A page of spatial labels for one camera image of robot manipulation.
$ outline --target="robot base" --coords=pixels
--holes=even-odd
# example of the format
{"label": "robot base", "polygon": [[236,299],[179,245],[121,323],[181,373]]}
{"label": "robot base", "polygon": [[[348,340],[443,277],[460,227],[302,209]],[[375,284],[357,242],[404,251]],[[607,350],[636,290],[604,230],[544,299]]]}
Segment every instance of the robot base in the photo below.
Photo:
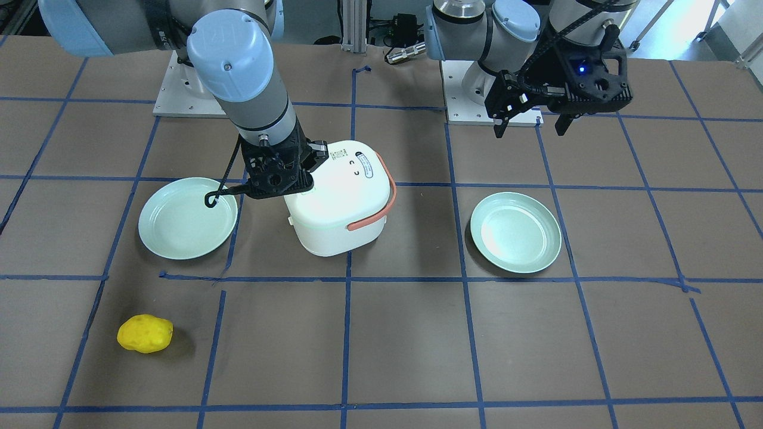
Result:
{"label": "robot base", "polygon": [[175,52],[169,59],[153,114],[174,118],[227,118],[214,96],[201,85],[196,72],[178,64]]}
{"label": "robot base", "polygon": [[[443,89],[448,107],[448,123],[458,125],[493,125],[483,105],[473,102],[464,92],[461,81],[474,61],[442,61]],[[529,110],[511,118],[510,127],[535,127],[543,116],[540,110]]]}

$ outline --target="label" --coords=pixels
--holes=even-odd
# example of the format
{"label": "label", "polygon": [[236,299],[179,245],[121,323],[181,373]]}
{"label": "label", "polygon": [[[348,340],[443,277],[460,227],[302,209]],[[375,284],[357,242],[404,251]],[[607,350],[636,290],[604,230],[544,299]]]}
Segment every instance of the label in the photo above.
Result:
{"label": "label", "polygon": [[363,165],[363,169],[365,170],[365,177],[371,179],[374,176],[374,169],[371,167],[371,162],[369,159],[363,155],[363,152],[355,152],[355,156],[358,157],[358,160],[360,160],[360,163]]}
{"label": "label", "polygon": [[340,150],[334,150],[333,152],[329,152],[329,155],[331,156],[332,160],[338,160],[339,158],[344,158],[347,156],[347,150],[340,149]]}

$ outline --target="blue tape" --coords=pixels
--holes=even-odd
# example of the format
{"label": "blue tape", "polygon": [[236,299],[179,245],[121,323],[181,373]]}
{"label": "blue tape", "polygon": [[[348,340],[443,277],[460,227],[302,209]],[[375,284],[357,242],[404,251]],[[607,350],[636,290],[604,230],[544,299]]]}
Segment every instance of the blue tape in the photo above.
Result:
{"label": "blue tape", "polygon": [[743,118],[705,118],[702,117],[703,121],[711,121],[711,122],[763,122],[763,119],[743,119]]}
{"label": "blue tape", "polygon": [[349,394],[349,329],[350,305],[352,303],[353,252],[347,252],[347,270],[344,283],[344,339],[342,345],[342,412],[340,429],[347,428],[347,396]]}
{"label": "blue tape", "polygon": [[594,358],[596,359],[596,367],[599,370],[599,378],[601,379],[601,387],[604,391],[604,397],[607,400],[607,409],[610,412],[610,420],[612,421],[612,428],[618,429],[617,416],[615,415],[615,408],[612,405],[612,395],[610,394],[610,387],[607,383],[607,375],[604,373],[604,363],[601,361],[601,354],[599,353],[599,344],[596,341],[596,334],[594,333],[594,324],[591,321],[591,315],[588,313],[588,304],[585,300],[585,294],[583,293],[583,286],[580,282],[578,275],[578,268],[575,265],[575,257],[572,253],[570,245],[569,235],[567,234],[567,226],[565,223],[564,215],[562,214],[562,206],[559,204],[559,196],[556,194],[556,188],[554,186],[554,179],[551,175],[551,166],[549,164],[548,154],[546,153],[546,147],[543,144],[543,137],[540,134],[540,121],[535,126],[535,134],[538,138],[538,144],[540,145],[540,154],[543,158],[543,165],[546,168],[546,175],[549,178],[549,185],[551,185],[551,195],[554,198],[554,206],[556,207],[556,213],[559,216],[559,229],[562,230],[562,236],[565,239],[565,246],[567,248],[567,254],[570,259],[570,268],[572,275],[575,278],[575,288],[578,290],[578,298],[580,299],[580,305],[585,317],[585,324],[588,328],[588,336],[591,339],[591,347],[594,350]]}
{"label": "blue tape", "polygon": [[384,110],[423,110],[423,111],[445,111],[444,107],[435,106],[385,106],[385,105],[356,105],[357,108],[377,108]]}
{"label": "blue tape", "polygon": [[[74,88],[76,88],[77,83],[79,82],[79,78],[82,77],[82,72],[85,71],[85,66],[87,66],[87,64],[88,64],[88,59],[85,58],[82,61],[82,64],[79,66],[79,71],[77,72],[77,75],[74,78],[74,82],[72,82],[72,85],[69,87],[69,92],[66,93],[67,100],[71,98],[72,93],[74,92]],[[11,205],[8,206],[8,210],[5,212],[5,216],[3,217],[2,222],[0,222],[0,234],[2,234],[2,231],[5,230],[5,226],[8,224],[8,221],[11,220],[11,215],[13,214],[13,211],[16,209],[16,205],[18,204],[18,199],[21,198],[21,194],[24,192],[24,190],[27,187],[27,184],[29,183],[29,178],[32,176],[32,173],[34,173],[34,169],[37,167],[37,164],[40,162],[40,158],[42,158],[43,152],[45,152],[45,148],[50,142],[50,138],[53,136],[53,132],[56,130],[56,127],[58,126],[58,123],[61,120],[61,117],[63,116],[63,111],[66,109],[66,105],[67,105],[67,101],[64,101],[63,104],[61,104],[61,108],[59,109],[58,114],[56,115],[56,119],[53,120],[53,125],[50,126],[50,129],[48,130],[48,134],[45,136],[45,140],[43,140],[42,145],[40,145],[40,149],[37,151],[37,154],[34,156],[34,159],[32,159],[32,164],[29,165],[29,169],[27,170],[27,173],[24,176],[24,179],[21,181],[21,185],[18,187],[18,190],[16,191],[16,195],[13,197],[13,200],[11,201]]]}
{"label": "blue tape", "polygon": [[763,279],[714,279],[708,277],[688,277],[687,280],[696,283],[763,283]]}
{"label": "blue tape", "polygon": [[315,107],[352,107],[352,103],[313,103],[313,102],[291,102],[295,106],[315,106]]}
{"label": "blue tape", "polygon": [[649,181],[646,179],[644,169],[641,167],[641,161],[639,161],[639,156],[636,154],[636,148],[633,146],[633,142],[630,140],[630,134],[628,134],[628,129],[625,126],[623,117],[621,117],[620,114],[618,114],[617,120],[620,123],[620,127],[623,129],[623,134],[625,134],[625,140],[628,142],[628,148],[630,148],[630,152],[633,154],[633,160],[636,161],[636,168],[639,169],[641,180],[644,182],[644,186],[646,187],[646,193],[649,196],[649,201],[652,202],[652,207],[655,210],[655,216],[657,217],[657,222],[659,222],[660,228],[662,229],[662,234],[665,235],[665,240],[668,242],[668,250],[670,251],[670,256],[673,259],[673,265],[675,266],[676,273],[678,273],[678,280],[681,282],[681,290],[688,292],[688,288],[685,286],[684,274],[681,271],[681,266],[678,264],[678,257],[676,256],[675,249],[673,248],[673,242],[671,241],[670,235],[668,234],[668,228],[665,226],[665,221],[662,219],[662,214],[660,213],[660,209],[657,206],[655,196],[652,194],[652,191],[649,190]]}
{"label": "blue tape", "polygon": [[209,277],[209,276],[184,276],[182,274],[168,274],[166,271],[159,272],[159,278],[167,280],[206,280],[209,282],[248,282],[248,283],[273,283],[273,282],[345,282],[344,277]]}
{"label": "blue tape", "polygon": [[430,188],[449,188],[450,183],[443,182],[395,182],[397,186],[430,187]]}
{"label": "blue tape", "polygon": [[0,414],[52,414],[58,407],[0,407]]}
{"label": "blue tape", "polygon": [[[159,273],[159,277],[168,280],[205,280],[209,282],[249,282],[249,283],[264,283],[264,282],[345,282],[345,277],[204,277],[204,276],[185,276],[178,274],[168,274],[165,271]],[[681,284],[677,279],[662,278],[662,277],[624,277],[624,276],[601,276],[601,277],[352,277],[350,278],[354,282],[399,282],[399,283],[411,283],[411,282],[431,282],[431,283],[443,283],[443,282],[463,282],[464,279],[470,283],[477,282],[503,282],[503,283],[573,283],[575,280],[580,282],[652,282],[661,283],[664,285],[670,285],[677,288],[681,287]],[[763,283],[763,279],[687,279],[692,282],[707,282],[707,283],[734,283],[734,282],[747,282],[747,283]],[[690,292],[702,293],[698,288],[686,285],[686,288]]]}
{"label": "blue tape", "polygon": [[466,327],[469,335],[469,349],[472,354],[472,371],[475,377],[475,391],[477,395],[478,412],[480,428],[486,429],[488,424],[485,419],[485,407],[483,406],[482,397],[482,378],[479,372],[479,361],[477,359],[477,343],[475,340],[474,320],[472,319],[472,302],[469,297],[469,283],[466,275],[466,258],[464,251],[464,238],[461,229],[461,215],[459,213],[459,194],[456,188],[456,169],[453,163],[453,150],[450,142],[450,128],[447,122],[445,127],[445,144],[448,152],[448,169],[450,172],[450,192],[453,198],[453,215],[456,218],[456,237],[459,242],[459,262],[461,263],[461,283],[464,289],[464,306],[466,313]]}
{"label": "blue tape", "polygon": [[352,111],[350,113],[350,120],[349,120],[349,139],[350,140],[355,140],[355,116],[356,116],[356,110],[357,110],[357,104],[356,103],[357,103],[357,95],[358,95],[358,79],[357,79],[357,75],[358,75],[358,73],[363,72],[363,71],[369,71],[370,72],[371,71],[371,67],[366,65],[366,66],[363,66],[360,69],[353,69],[353,97],[352,97],[353,103],[351,104]]}
{"label": "blue tape", "polygon": [[80,405],[66,407],[64,413],[187,413],[198,412],[200,408],[198,405]]}
{"label": "blue tape", "polygon": [[196,428],[204,427],[204,415],[209,399],[209,389],[212,386],[212,373],[214,372],[214,361],[217,357],[217,342],[220,340],[220,329],[223,324],[223,313],[225,312],[225,296],[227,292],[220,291],[220,304],[217,307],[217,320],[214,322],[214,335],[212,337],[212,348],[209,351],[209,363],[207,364],[207,376],[204,378],[204,391],[201,394],[201,409],[198,412]]}
{"label": "blue tape", "polygon": [[520,188],[520,189],[550,189],[549,185],[529,183],[456,183],[456,188]]}
{"label": "blue tape", "polygon": [[752,220],[752,224],[755,226],[755,229],[758,230],[758,235],[760,236],[760,238],[763,238],[763,229],[761,229],[761,226],[758,223],[758,220],[755,219],[755,215],[752,214],[752,210],[750,209],[750,206],[747,204],[747,200],[745,199],[745,196],[739,191],[739,186],[737,185],[736,180],[734,179],[734,175],[731,174],[731,169],[729,169],[729,166],[726,164],[726,161],[723,159],[723,155],[721,155],[720,150],[718,149],[718,145],[716,145],[715,140],[713,139],[713,136],[710,134],[710,130],[707,129],[707,124],[705,124],[705,120],[702,118],[702,115],[700,115],[700,111],[699,109],[697,109],[697,106],[694,104],[694,100],[691,99],[691,96],[689,95],[689,91],[686,89],[686,85],[684,85],[684,81],[681,79],[681,76],[678,74],[678,70],[675,68],[675,65],[673,64],[673,62],[672,61],[668,61],[668,62],[670,63],[671,69],[673,69],[675,78],[678,79],[678,83],[681,85],[681,89],[684,90],[686,99],[689,101],[689,104],[691,104],[691,108],[694,109],[694,113],[697,115],[697,118],[700,120],[700,124],[702,124],[702,128],[705,130],[707,139],[710,141],[710,144],[713,145],[713,150],[715,150],[715,153],[718,156],[718,160],[720,161],[721,165],[723,165],[723,169],[726,171],[726,175],[728,175],[729,180],[731,180],[731,184],[734,186],[734,189],[736,189],[737,195],[739,195],[739,199],[742,200],[742,205],[745,206],[747,215],[750,217],[750,220]]}
{"label": "blue tape", "polygon": [[655,405],[655,404],[713,404],[728,402],[725,396],[697,396],[686,398],[622,398],[613,399],[615,405]]}
{"label": "blue tape", "polygon": [[51,176],[51,175],[32,175],[32,180],[82,180],[91,182],[133,182],[135,176]]}
{"label": "blue tape", "polygon": [[763,396],[734,396],[734,402],[763,402]]}
{"label": "blue tape", "polygon": [[123,100],[116,98],[53,98],[53,97],[5,97],[4,102],[70,102],[70,103],[121,103],[129,105],[152,105],[156,100]]}
{"label": "blue tape", "polygon": [[718,355],[715,353],[713,343],[710,341],[710,335],[707,333],[705,323],[702,321],[700,309],[697,307],[697,303],[694,301],[694,298],[689,298],[689,301],[691,302],[691,308],[694,310],[694,316],[697,317],[697,323],[700,324],[702,336],[705,339],[705,344],[707,344],[707,349],[710,351],[710,356],[713,358],[713,363],[715,364],[716,370],[718,371],[720,381],[723,384],[723,390],[726,391],[726,398],[731,403],[731,408],[734,411],[734,417],[736,417],[736,423],[739,425],[739,429],[745,429],[745,424],[742,423],[742,416],[739,414],[739,409],[736,407],[736,402],[734,401],[734,397],[731,394],[729,383],[726,381],[726,376],[723,375],[723,368],[721,368],[720,360],[718,360]]}
{"label": "blue tape", "polygon": [[[245,182],[245,181],[246,181],[246,170],[243,172],[243,175],[241,176],[241,182]],[[233,252],[236,249],[236,240],[238,238],[238,228],[241,223],[241,212],[243,211],[243,202],[244,202],[244,194],[241,194],[241,196],[239,197],[238,213],[236,214],[236,224],[233,226],[233,232],[230,233],[230,245],[228,247],[228,258],[225,261],[225,269],[223,269],[223,274],[225,274],[225,272],[228,271],[230,266],[233,264]]]}
{"label": "blue tape", "polygon": [[[763,396],[733,396],[736,403],[761,403]],[[612,398],[613,405],[658,405],[658,404],[722,404],[729,403],[727,396],[687,396],[667,398]],[[562,399],[540,401],[487,401],[485,408],[556,408],[589,407],[607,405],[606,399]],[[106,405],[68,406],[65,414],[83,413],[173,413],[173,412],[243,412],[243,411],[340,411],[352,410],[424,410],[478,408],[476,401],[464,402],[379,402],[365,404],[267,404],[267,405]],[[59,407],[0,407],[0,414],[53,414]]]}
{"label": "blue tape", "polygon": [[[138,187],[138,183],[139,183],[138,178],[140,178],[140,174],[143,173],[143,168],[146,166],[148,153],[151,151],[151,146],[153,145],[153,139],[156,136],[156,129],[159,127],[160,119],[161,118],[157,117],[153,122],[151,134],[149,135],[148,142],[146,143],[146,149],[143,151],[143,157],[140,160],[140,165],[138,166],[138,170],[133,180],[133,187],[130,190],[130,195],[127,197],[127,202],[124,205],[124,210],[122,211],[122,218],[119,222],[119,226],[117,227],[117,232],[114,235],[114,241],[112,241],[111,243],[111,250],[109,250],[108,258],[106,259],[106,264],[103,269],[103,276],[105,278],[108,277],[108,272],[111,269],[111,263],[114,261],[114,254],[117,252],[117,245],[119,244],[119,240],[122,236],[122,232],[124,231],[124,224],[127,222],[127,214],[130,212],[130,207],[133,204],[135,192]],[[61,420],[63,419],[63,411],[69,402],[69,395],[71,395],[72,393],[74,380],[77,377],[77,372],[79,371],[79,365],[82,362],[82,355],[85,353],[85,345],[87,344],[88,338],[90,336],[90,328],[92,327],[93,321],[95,320],[95,313],[98,312],[98,307],[101,304],[101,298],[103,296],[103,291],[105,286],[106,286],[106,280],[101,280],[101,284],[98,286],[98,291],[95,293],[95,299],[93,300],[93,305],[90,309],[90,315],[88,316],[88,321],[85,324],[85,330],[82,332],[82,339],[79,341],[79,348],[74,358],[74,364],[72,364],[72,371],[69,373],[69,380],[66,382],[66,388],[64,389],[63,396],[61,397],[60,409],[58,414],[56,414],[56,420],[53,422],[53,429],[59,429],[61,426]]]}
{"label": "blue tape", "polygon": [[0,274],[0,280],[55,280],[57,282],[100,282],[108,276],[55,276],[31,274]]}
{"label": "blue tape", "polygon": [[69,100],[74,103],[111,103],[127,105],[152,105],[156,100],[121,100],[116,98],[72,98]]}

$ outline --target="plate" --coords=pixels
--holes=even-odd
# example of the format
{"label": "plate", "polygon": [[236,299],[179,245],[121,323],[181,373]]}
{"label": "plate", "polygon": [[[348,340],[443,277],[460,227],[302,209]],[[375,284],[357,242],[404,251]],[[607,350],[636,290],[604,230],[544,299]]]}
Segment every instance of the plate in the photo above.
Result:
{"label": "plate", "polygon": [[472,238],[493,264],[513,273],[536,273],[562,249],[562,230],[543,204],[524,194],[499,192],[472,212]]}
{"label": "plate", "polygon": [[148,250],[171,260],[190,260],[217,249],[233,232],[236,197],[221,196],[214,208],[207,192],[220,183],[205,177],[172,182],[149,198],[140,212],[138,234]]}

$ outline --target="robotic arm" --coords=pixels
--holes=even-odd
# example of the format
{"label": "robotic arm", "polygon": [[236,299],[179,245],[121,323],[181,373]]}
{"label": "robotic arm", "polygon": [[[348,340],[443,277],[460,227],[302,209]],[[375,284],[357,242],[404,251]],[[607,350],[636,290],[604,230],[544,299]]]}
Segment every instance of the robotic arm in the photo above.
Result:
{"label": "robotic arm", "polygon": [[[472,100],[484,104],[500,137],[533,106],[560,114],[564,134],[585,113],[616,111],[631,99],[619,27],[639,0],[557,0],[541,31],[522,0],[434,0],[427,8],[427,52],[473,60]],[[270,34],[282,31],[282,0],[40,0],[51,35],[69,53],[113,56],[176,50],[193,66],[239,131],[249,179],[211,192],[269,198],[313,187],[328,157],[325,141],[305,137],[273,59]],[[612,73],[608,60],[617,64]]]}
{"label": "robotic arm", "polygon": [[[268,198],[313,187],[325,141],[305,137],[275,66],[269,34],[281,0],[40,0],[68,52],[111,56],[177,50],[239,131],[249,179],[215,195]],[[216,200],[207,205],[213,206]]]}
{"label": "robotic arm", "polygon": [[472,60],[462,83],[494,119],[496,137],[534,106],[559,113],[563,135],[584,114],[618,111],[633,99],[618,40],[639,0],[557,0],[541,28],[522,0],[435,0],[427,8],[427,54]]}

